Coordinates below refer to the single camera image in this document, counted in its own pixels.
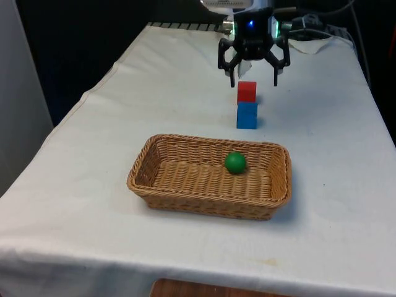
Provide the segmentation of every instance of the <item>black wire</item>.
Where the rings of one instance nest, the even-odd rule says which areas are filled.
[[[356,0],[351,0],[347,5],[336,9],[335,11],[328,11],[328,12],[318,12],[318,11],[311,11],[309,9],[299,9],[300,12],[304,13],[304,14],[316,14],[319,17],[331,17],[333,15],[337,15],[340,14],[341,12],[346,11],[349,7],[351,7]]]

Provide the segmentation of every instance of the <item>white tablecloth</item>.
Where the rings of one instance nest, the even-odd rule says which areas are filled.
[[[236,129],[214,32],[147,27],[0,199],[0,293],[147,296],[180,280],[293,296],[396,296],[396,152],[353,50],[255,62],[260,128]],[[293,198],[269,222],[150,210],[126,187],[158,133],[271,141]]]

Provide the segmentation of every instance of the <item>wall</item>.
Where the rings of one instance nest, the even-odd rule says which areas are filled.
[[[0,196],[52,129],[12,0],[0,0]]]

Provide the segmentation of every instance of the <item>stacked cubes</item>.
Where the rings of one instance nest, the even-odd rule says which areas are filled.
[[[238,83],[238,112],[236,127],[238,129],[257,129],[256,82]]]

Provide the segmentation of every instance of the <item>green ball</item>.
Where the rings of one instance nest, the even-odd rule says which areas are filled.
[[[229,153],[225,158],[225,168],[231,174],[241,174],[246,168],[246,159],[241,153]]]

